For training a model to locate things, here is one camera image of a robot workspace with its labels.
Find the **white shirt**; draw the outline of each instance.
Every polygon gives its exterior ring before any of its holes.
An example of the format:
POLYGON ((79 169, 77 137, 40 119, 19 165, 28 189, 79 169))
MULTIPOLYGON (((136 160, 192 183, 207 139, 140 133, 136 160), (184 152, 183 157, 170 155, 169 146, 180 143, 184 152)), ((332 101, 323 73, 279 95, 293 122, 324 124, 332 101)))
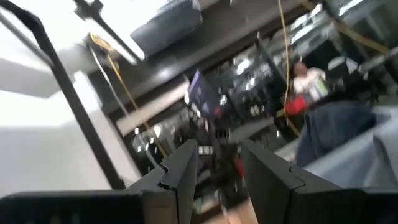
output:
POLYGON ((319 78, 325 79, 325 72, 319 68, 309 68, 306 77, 295 77, 293 88, 296 93, 308 91, 319 78))

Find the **black screen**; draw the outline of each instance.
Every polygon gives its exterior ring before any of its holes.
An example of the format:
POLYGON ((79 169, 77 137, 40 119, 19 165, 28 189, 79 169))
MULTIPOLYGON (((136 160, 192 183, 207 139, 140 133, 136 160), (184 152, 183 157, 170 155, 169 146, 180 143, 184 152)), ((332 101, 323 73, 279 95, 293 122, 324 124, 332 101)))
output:
POLYGON ((198 107, 203 117, 214 120, 221 115, 220 97, 199 71, 193 77, 188 92, 190 101, 198 107))

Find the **blue jacket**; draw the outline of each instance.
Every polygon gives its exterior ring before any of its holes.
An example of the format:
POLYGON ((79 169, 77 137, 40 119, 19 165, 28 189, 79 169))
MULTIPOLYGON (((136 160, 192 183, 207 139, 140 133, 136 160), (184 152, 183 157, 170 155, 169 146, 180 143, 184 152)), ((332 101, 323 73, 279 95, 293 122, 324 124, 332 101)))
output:
POLYGON ((295 164, 305 167, 376 124, 371 110, 357 102, 327 103, 304 115, 295 164))

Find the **white ceiling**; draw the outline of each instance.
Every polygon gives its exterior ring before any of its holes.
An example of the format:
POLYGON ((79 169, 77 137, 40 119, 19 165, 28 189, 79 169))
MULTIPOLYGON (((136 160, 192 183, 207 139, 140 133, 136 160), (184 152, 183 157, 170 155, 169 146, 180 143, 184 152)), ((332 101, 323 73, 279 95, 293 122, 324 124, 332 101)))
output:
MULTIPOLYGON (((149 3, 160 4, 164 1, 166 0, 119 0, 115 4, 114 1, 102 0, 104 3, 102 16, 123 41, 140 58, 144 58, 144 53, 129 34, 139 27, 140 23, 146 22, 147 17, 151 15, 153 4, 149 3)), ((202 9, 217 1, 198 0, 202 9)), ((93 21, 85 22, 74 13, 76 6, 73 0, 12 0, 12 2, 40 17, 71 79, 79 70, 87 73, 96 69, 91 55, 80 45, 89 31, 99 34, 123 57, 134 63, 134 59, 100 26, 93 21)), ((36 44, 31 32, 16 17, 1 8, 0 13, 36 44)), ((48 98, 59 91, 53 74, 46 64, 2 24, 0 24, 0 34, 0 90, 41 98, 48 98)))

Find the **white wall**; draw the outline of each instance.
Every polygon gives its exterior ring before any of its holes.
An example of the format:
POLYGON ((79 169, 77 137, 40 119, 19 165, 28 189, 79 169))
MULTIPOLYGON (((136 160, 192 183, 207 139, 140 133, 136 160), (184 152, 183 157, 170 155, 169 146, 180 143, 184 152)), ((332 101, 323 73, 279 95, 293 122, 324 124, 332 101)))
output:
MULTIPOLYGON (((119 175, 139 173, 100 110, 84 75, 74 84, 119 175)), ((30 190, 109 189, 61 93, 49 99, 0 92, 0 196, 30 190)))

